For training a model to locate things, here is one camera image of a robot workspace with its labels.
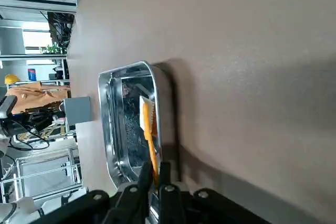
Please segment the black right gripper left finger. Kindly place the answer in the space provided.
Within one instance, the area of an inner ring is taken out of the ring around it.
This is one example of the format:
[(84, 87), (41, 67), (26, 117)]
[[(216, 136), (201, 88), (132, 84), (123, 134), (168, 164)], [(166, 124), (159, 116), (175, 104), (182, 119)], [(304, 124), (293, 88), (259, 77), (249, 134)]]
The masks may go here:
[(122, 184), (114, 196), (93, 190), (33, 223), (145, 223), (152, 183), (152, 165), (145, 162), (137, 182)]

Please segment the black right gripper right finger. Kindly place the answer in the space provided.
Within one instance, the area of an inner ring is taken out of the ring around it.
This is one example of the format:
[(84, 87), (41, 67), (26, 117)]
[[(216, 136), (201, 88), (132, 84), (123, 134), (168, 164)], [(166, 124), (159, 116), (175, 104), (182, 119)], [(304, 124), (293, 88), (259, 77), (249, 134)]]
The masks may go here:
[(171, 182), (170, 170), (169, 162), (161, 163), (158, 223), (268, 223), (215, 190), (181, 189)]

